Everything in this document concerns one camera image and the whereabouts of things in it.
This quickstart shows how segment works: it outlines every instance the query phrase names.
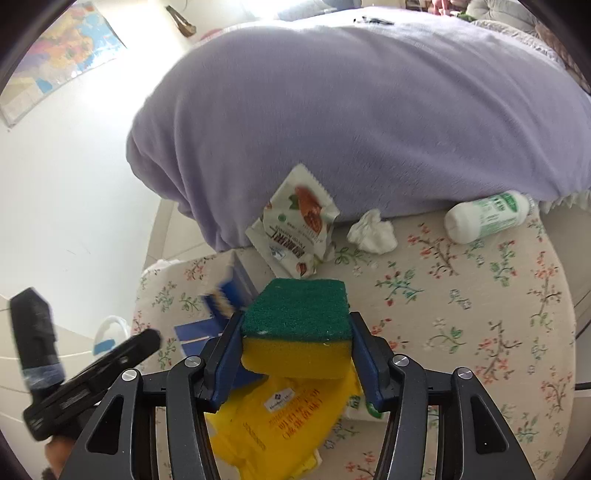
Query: food packet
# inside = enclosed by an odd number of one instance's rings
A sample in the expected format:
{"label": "food packet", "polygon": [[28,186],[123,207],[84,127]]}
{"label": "food packet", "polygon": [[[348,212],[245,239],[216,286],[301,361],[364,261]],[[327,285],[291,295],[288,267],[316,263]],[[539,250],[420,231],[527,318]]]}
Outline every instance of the food packet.
{"label": "food packet", "polygon": [[277,277],[304,278],[328,260],[333,199],[303,165],[296,165],[246,235]]}
{"label": "food packet", "polygon": [[213,453],[237,467],[241,480],[287,480],[309,473],[318,463],[316,448],[353,394],[359,391],[352,367],[337,380],[269,377],[237,403],[208,416],[216,430]]}

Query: tiled floor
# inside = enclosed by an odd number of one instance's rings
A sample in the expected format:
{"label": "tiled floor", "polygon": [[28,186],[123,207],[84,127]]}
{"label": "tiled floor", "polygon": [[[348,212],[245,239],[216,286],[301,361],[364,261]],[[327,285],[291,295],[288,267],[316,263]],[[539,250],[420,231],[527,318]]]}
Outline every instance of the tiled floor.
{"label": "tiled floor", "polygon": [[177,204],[162,200],[148,246],[145,267],[159,258],[192,260],[215,253],[201,234],[197,222],[177,210]]}

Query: lavender fleece blanket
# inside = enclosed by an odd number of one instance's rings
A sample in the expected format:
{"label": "lavender fleece blanket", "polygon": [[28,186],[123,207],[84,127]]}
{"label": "lavender fleece blanket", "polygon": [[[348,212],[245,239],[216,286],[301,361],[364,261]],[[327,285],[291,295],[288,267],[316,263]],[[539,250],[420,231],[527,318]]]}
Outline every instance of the lavender fleece blanket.
{"label": "lavender fleece blanket", "polygon": [[353,12],[394,25],[229,31],[180,60],[138,112],[133,172],[209,245],[249,245],[246,227],[298,163],[344,221],[591,187],[591,102],[558,65],[461,20]]}

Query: yellow sponge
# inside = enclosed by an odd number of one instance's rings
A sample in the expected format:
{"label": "yellow sponge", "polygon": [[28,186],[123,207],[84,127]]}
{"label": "yellow sponge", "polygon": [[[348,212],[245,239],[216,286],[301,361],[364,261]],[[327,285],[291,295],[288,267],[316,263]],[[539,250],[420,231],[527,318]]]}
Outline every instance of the yellow sponge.
{"label": "yellow sponge", "polygon": [[287,378],[342,378],[351,363],[351,341],[311,343],[242,339],[247,370]]}
{"label": "yellow sponge", "polygon": [[345,285],[277,278],[245,313],[242,364],[287,378],[342,378],[351,362]]}

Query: hand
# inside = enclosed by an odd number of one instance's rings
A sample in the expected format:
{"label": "hand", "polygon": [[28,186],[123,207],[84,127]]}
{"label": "hand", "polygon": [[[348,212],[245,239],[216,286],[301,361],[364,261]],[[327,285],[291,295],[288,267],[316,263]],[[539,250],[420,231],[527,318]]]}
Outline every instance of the hand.
{"label": "hand", "polygon": [[75,441],[67,437],[54,436],[51,441],[45,445],[45,457],[49,461],[51,470],[56,478],[59,478],[61,471],[66,464],[74,448]]}

